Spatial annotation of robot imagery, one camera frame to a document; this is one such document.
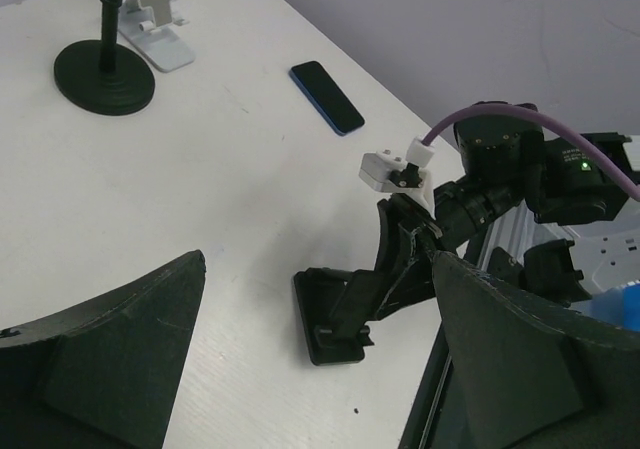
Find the cable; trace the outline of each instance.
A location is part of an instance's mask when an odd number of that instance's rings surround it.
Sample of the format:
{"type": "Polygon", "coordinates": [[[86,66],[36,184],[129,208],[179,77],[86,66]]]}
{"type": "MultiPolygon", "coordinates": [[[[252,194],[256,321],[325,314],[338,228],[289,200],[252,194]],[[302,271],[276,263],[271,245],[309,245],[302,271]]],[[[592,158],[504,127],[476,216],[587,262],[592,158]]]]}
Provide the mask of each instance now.
{"type": "Polygon", "coordinates": [[[524,107],[512,106],[511,104],[477,104],[465,109],[454,112],[450,116],[445,117],[436,124],[429,134],[425,136],[422,143],[430,146],[436,137],[444,132],[446,128],[456,122],[469,119],[476,116],[509,116],[521,119],[523,121],[532,122],[539,126],[549,129],[573,146],[580,149],[593,163],[607,174],[613,182],[626,192],[629,197],[636,201],[640,201],[640,187],[636,186],[627,175],[616,166],[611,159],[604,155],[596,146],[587,141],[580,134],[569,128],[568,126],[556,121],[555,119],[540,114],[531,109],[524,107]]]}

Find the blue phone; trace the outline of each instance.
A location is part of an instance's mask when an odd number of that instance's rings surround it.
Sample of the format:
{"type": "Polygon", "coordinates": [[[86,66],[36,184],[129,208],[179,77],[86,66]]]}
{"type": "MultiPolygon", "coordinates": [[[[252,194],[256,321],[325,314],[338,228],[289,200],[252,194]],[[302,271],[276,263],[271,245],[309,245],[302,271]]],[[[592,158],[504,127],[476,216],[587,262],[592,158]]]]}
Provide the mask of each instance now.
{"type": "Polygon", "coordinates": [[[319,62],[292,67],[291,77],[337,134],[345,136],[364,125],[364,118],[319,62]]]}

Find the table surface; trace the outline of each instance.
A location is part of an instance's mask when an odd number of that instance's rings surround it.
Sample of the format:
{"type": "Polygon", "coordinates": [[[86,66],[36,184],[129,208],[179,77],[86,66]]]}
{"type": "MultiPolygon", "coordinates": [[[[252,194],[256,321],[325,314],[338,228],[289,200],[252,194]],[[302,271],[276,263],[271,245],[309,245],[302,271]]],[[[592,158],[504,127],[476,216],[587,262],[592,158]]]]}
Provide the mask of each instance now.
{"type": "MultiPolygon", "coordinates": [[[[291,277],[373,266],[380,195],[358,178],[362,154],[428,127],[283,0],[178,6],[195,63],[156,72],[151,105],[120,118],[73,106],[52,78],[66,45],[98,36],[98,0],[0,10],[0,327],[199,248],[207,283],[165,447],[396,447],[435,303],[372,324],[363,363],[317,368],[291,277]],[[364,128],[336,136],[291,82],[314,59],[364,128]]],[[[456,151],[435,146],[435,183],[460,176],[456,151]]]]}

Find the smartphone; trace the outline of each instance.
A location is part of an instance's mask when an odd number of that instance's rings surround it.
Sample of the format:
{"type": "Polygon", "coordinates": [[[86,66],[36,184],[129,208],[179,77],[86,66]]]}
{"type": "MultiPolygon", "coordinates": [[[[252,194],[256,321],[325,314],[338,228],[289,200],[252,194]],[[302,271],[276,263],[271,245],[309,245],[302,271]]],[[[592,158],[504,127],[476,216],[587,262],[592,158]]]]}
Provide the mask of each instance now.
{"type": "Polygon", "coordinates": [[[319,62],[292,67],[291,77],[337,134],[364,126],[364,118],[319,62]]]}

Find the round black base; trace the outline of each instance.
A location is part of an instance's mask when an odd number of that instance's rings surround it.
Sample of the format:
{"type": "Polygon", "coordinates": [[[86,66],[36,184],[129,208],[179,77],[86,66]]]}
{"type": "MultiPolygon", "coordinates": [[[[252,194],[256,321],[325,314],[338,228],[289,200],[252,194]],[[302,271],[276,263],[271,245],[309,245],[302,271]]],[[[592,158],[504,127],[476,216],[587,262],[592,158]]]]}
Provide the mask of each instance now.
{"type": "Polygon", "coordinates": [[[75,105],[107,116],[132,114],[146,107],[156,87],[147,63],[118,45],[116,71],[103,73],[100,45],[100,41],[80,41],[60,53],[53,66],[60,92],[75,105]]]}

